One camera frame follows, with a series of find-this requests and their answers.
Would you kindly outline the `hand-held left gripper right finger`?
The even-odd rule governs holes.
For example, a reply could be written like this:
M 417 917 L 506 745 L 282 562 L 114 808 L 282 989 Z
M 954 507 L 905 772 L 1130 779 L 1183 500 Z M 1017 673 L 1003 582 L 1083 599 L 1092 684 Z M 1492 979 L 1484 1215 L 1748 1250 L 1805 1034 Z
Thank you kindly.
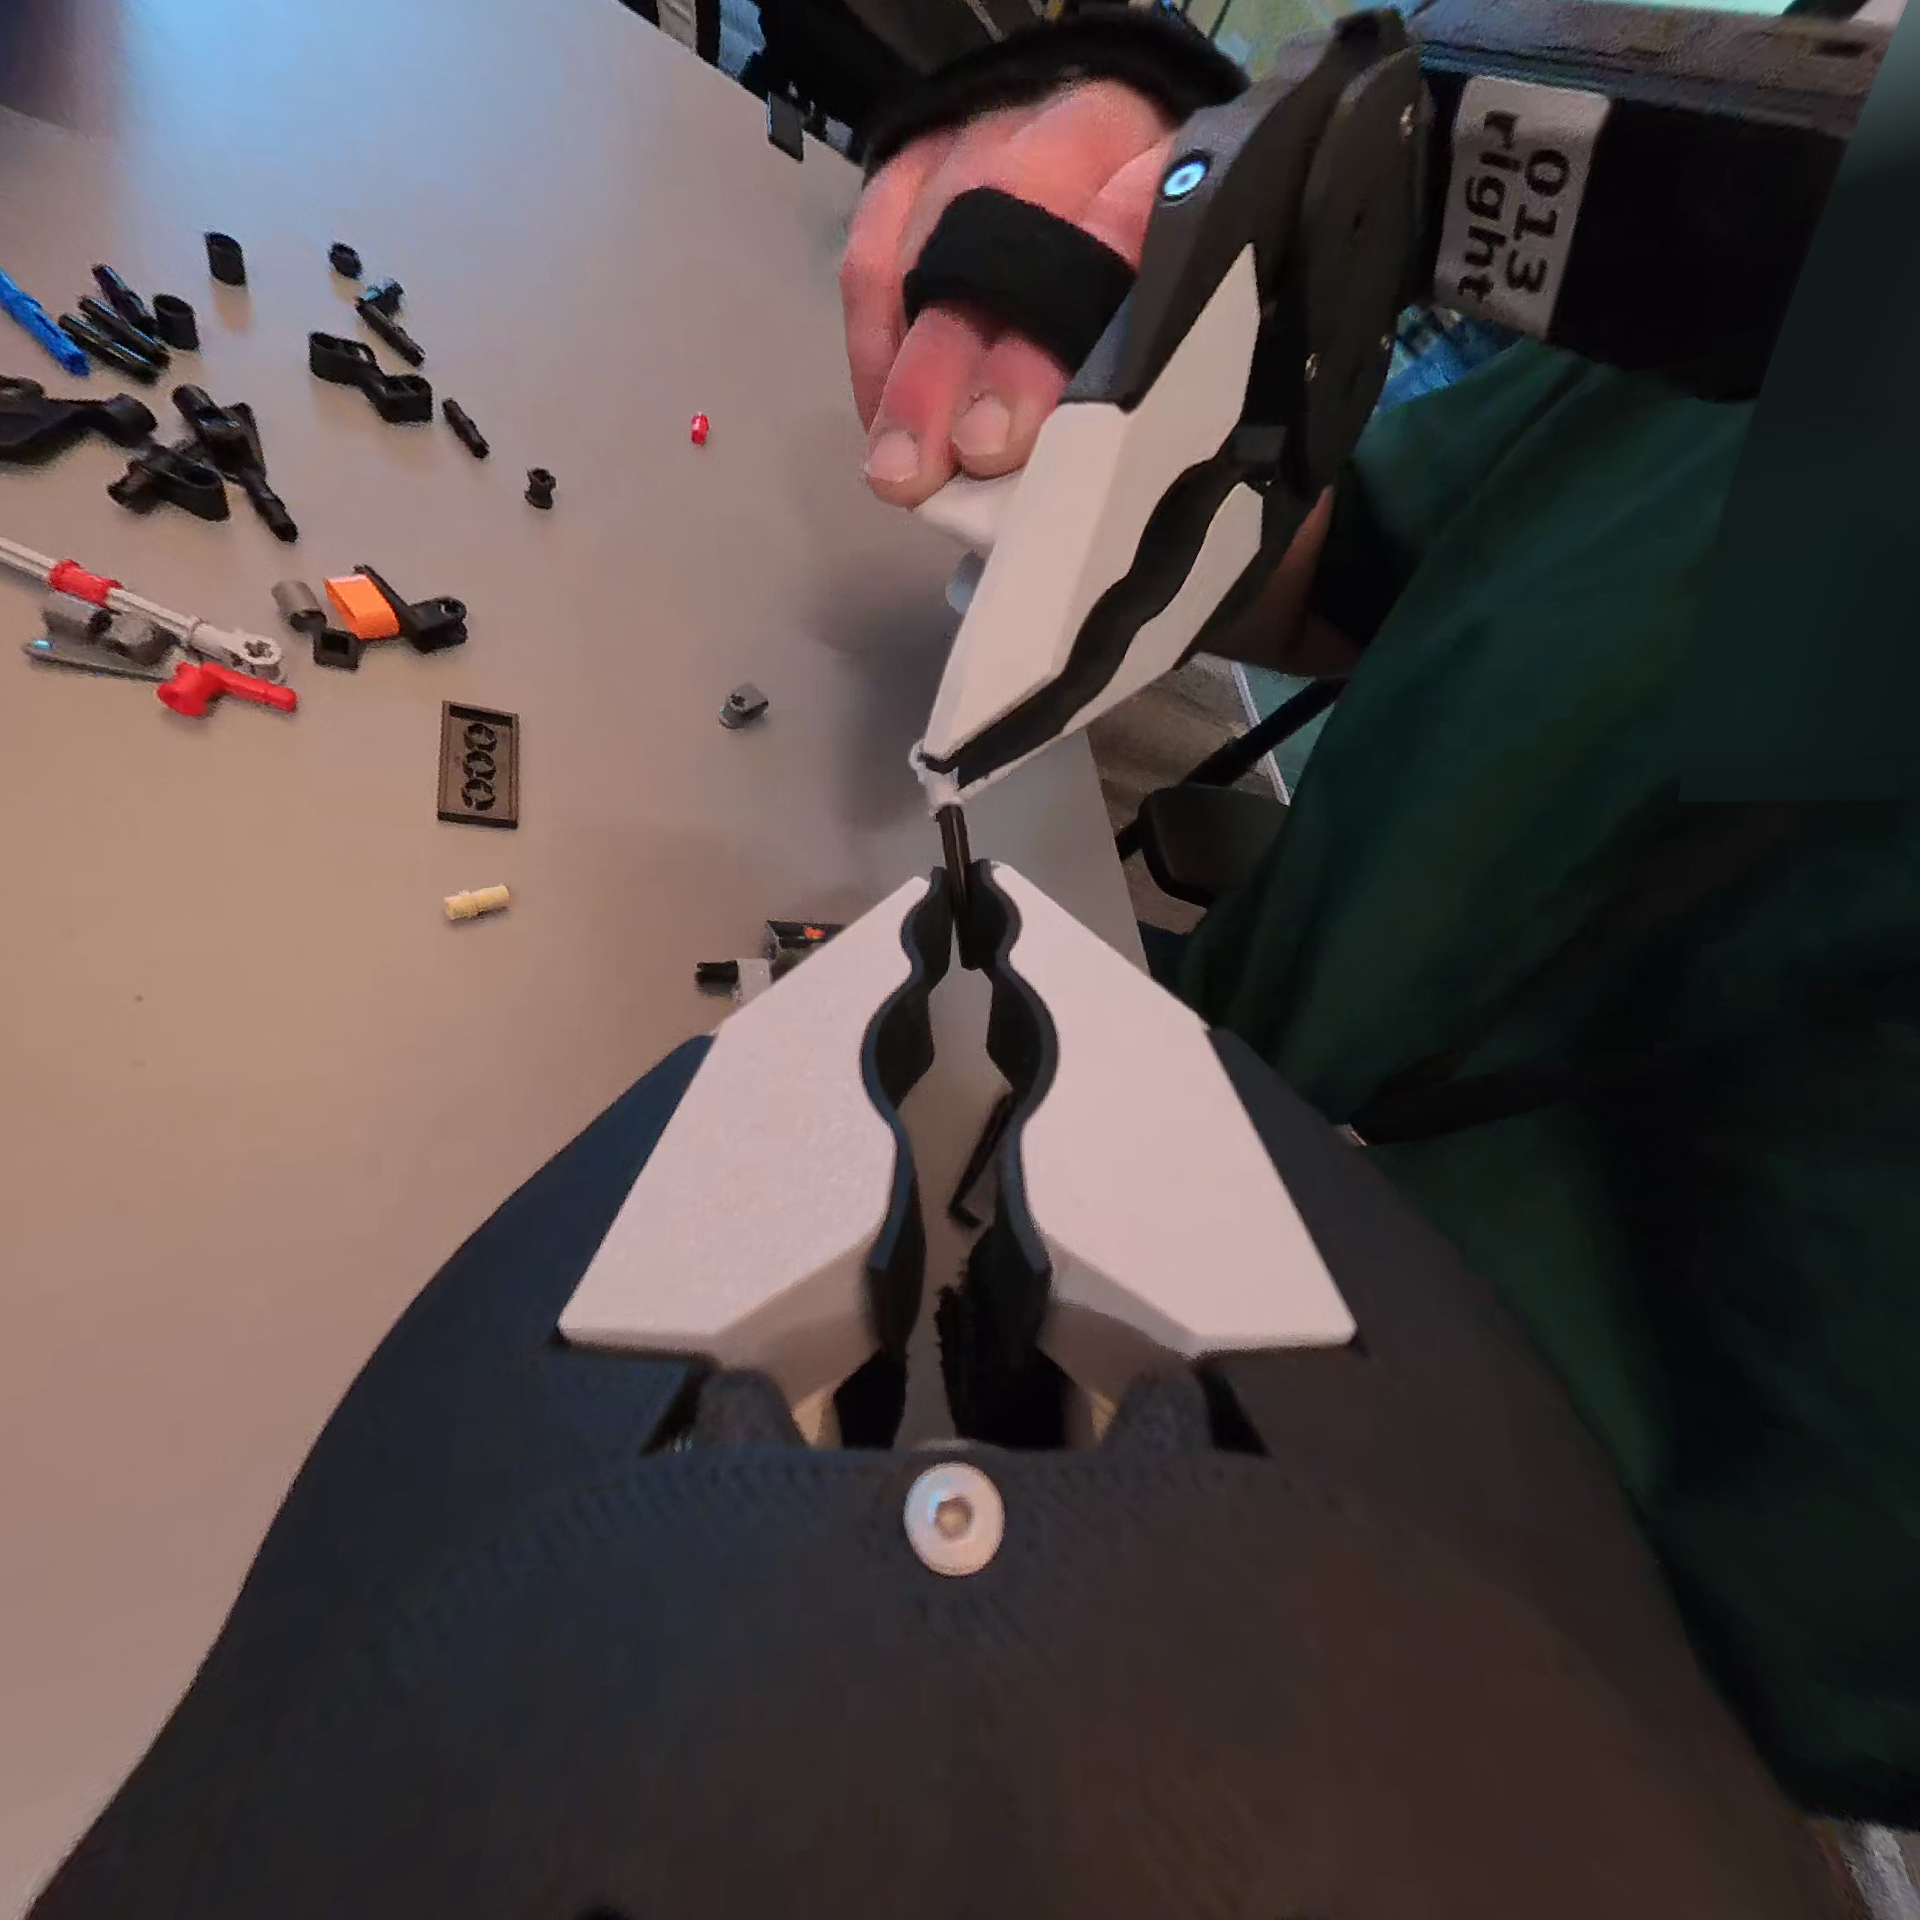
M 970 953 L 1003 1098 L 990 1215 L 959 1280 L 959 1430 L 1066 1440 L 1166 1371 L 1357 1339 L 1222 1036 L 1003 862 L 978 862 Z

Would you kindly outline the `pile of loose lego pieces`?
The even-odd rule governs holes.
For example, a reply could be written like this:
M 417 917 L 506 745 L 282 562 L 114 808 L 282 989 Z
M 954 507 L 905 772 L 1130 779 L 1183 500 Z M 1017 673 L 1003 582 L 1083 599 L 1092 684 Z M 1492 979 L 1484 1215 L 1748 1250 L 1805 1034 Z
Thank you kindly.
M 305 335 L 309 378 L 357 396 L 385 427 L 442 422 L 472 461 L 483 462 L 489 443 L 479 427 L 456 398 L 437 396 L 424 378 L 424 348 L 401 320 L 401 284 L 369 280 L 362 257 L 339 243 L 328 249 L 325 269 L 346 294 L 351 332 L 313 328 Z M 161 378 L 180 371 L 181 358 L 199 354 L 198 311 L 180 296 L 137 292 L 103 261 L 88 275 L 90 291 L 63 312 L 5 275 L 3 327 L 63 374 L 115 372 L 133 389 L 53 395 L 32 377 L 3 377 L 3 469 L 43 469 L 84 443 L 100 443 L 126 456 L 106 491 L 120 513 L 226 526 L 232 507 L 242 503 L 269 541 L 296 547 L 299 524 L 275 491 L 249 403 L 219 401 L 204 385 L 184 381 L 168 392 L 180 427 L 173 438 L 164 437 L 147 403 Z M 297 710 L 299 697 L 275 636 L 170 608 L 108 572 L 14 539 L 1 541 L 1 556 L 3 577 L 37 593 L 37 629 L 17 646 L 27 664 L 144 687 L 177 719 L 204 719 L 223 705 Z M 373 646 L 399 645 L 429 658 L 468 643 L 468 608 L 459 599 L 405 594 L 368 564 L 349 566 L 319 588 L 280 581 L 269 588 L 269 602 L 317 668 L 357 670 Z

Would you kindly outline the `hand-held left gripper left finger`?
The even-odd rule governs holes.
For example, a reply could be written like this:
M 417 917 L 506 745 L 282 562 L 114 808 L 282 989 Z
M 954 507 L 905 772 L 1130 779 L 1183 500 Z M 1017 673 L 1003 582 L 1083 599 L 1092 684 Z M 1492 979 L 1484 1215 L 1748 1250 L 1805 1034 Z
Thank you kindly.
M 709 1036 L 557 1319 L 574 1348 L 759 1374 L 809 1445 L 897 1364 L 925 1233 L 902 1104 L 934 1065 L 943 875 L 914 876 Z

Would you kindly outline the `black plate with oval holes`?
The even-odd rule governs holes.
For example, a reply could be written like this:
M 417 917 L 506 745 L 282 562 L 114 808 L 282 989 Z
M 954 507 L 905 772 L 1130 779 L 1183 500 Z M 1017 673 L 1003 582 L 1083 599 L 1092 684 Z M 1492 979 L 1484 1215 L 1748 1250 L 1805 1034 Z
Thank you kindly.
M 442 705 L 435 818 L 447 827 L 514 833 L 520 825 L 520 719 L 508 710 Z

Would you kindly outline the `person's green shirt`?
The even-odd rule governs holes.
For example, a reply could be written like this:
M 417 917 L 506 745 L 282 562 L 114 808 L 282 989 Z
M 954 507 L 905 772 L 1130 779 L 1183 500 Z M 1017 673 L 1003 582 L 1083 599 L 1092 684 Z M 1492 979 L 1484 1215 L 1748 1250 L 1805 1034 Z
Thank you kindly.
M 1155 971 L 1493 1286 L 1787 1793 L 1916 1830 L 1916 803 L 1684 803 L 1751 415 L 1530 340 L 1380 410 L 1349 677 Z

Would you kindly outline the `person's right hand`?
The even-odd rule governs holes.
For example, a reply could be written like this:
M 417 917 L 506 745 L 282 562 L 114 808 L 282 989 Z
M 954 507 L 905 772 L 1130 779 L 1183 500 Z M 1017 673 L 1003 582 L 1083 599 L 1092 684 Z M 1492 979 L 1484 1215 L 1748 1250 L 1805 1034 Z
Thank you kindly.
M 914 511 L 959 473 L 1022 469 L 1074 377 L 979 308 L 934 303 L 903 317 L 903 276 L 947 205 L 987 188 L 1136 267 L 1171 140 L 1173 125 L 1148 99 L 1115 81 L 1083 81 L 925 134 L 863 185 L 836 284 L 866 434 L 862 475 L 880 503 Z

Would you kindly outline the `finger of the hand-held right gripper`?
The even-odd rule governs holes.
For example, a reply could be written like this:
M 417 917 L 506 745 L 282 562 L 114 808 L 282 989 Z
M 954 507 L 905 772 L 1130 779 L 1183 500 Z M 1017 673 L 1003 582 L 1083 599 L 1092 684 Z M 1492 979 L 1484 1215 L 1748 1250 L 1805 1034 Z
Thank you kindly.
M 1259 554 L 1261 495 L 1236 455 L 1255 252 L 1126 391 L 1148 292 L 1121 303 L 997 511 L 917 745 L 924 789 L 987 789 L 1164 677 Z
M 1195 655 L 1290 547 L 1283 437 L 1061 499 L 1034 462 L 951 645 L 951 772 L 971 798 Z

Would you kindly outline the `small grey lego assembly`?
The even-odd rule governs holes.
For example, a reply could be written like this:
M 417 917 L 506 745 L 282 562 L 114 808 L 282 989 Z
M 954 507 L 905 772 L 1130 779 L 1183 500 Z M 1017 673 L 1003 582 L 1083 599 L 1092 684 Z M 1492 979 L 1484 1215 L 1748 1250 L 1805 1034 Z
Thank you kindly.
M 695 963 L 692 983 L 706 996 L 727 996 L 734 1004 L 746 1004 L 767 992 L 811 953 L 828 947 L 842 928 L 821 920 L 767 920 L 754 953 Z

